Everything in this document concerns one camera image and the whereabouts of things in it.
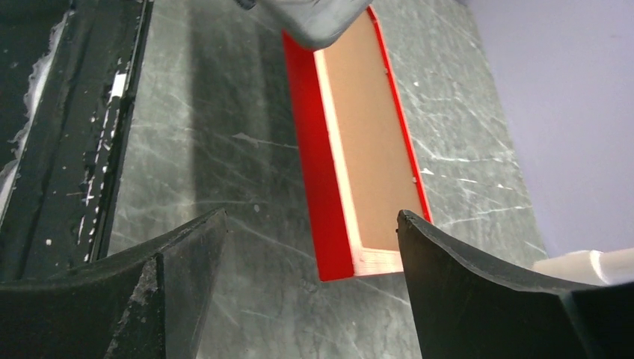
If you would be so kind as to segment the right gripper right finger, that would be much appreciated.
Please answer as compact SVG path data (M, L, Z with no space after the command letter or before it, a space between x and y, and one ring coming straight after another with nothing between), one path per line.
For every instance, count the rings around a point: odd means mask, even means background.
M424 358L631 358L633 285L506 262L409 210L398 243Z

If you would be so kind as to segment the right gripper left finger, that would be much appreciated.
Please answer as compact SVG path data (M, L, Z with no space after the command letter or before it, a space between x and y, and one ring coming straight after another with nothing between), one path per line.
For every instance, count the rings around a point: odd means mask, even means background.
M228 237L224 209L45 280L1 285L3 358L195 358Z

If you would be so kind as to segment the orange wooden picture frame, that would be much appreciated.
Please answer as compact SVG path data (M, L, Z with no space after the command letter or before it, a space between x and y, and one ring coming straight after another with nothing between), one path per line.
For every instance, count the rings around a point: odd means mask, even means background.
M400 108L404 131L410 140L411 160L419 177L420 196L424 201L423 213L419 216L430 220L431 210L381 24L373 7L367 9L370 9L378 24L394 97ZM344 213L342 189L331 146L332 136L327 127L325 96L321 91L316 64L316 53L324 49L305 49L288 34L283 35L283 47L319 278L328 282L401 272L403 265L399 248L397 251L365 251L350 238L351 231Z

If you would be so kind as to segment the brown backing board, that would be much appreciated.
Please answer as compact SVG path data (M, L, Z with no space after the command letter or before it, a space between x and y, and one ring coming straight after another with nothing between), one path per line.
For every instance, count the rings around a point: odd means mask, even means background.
M327 127L352 242L397 251L397 216L423 213L419 177L370 9L316 53Z

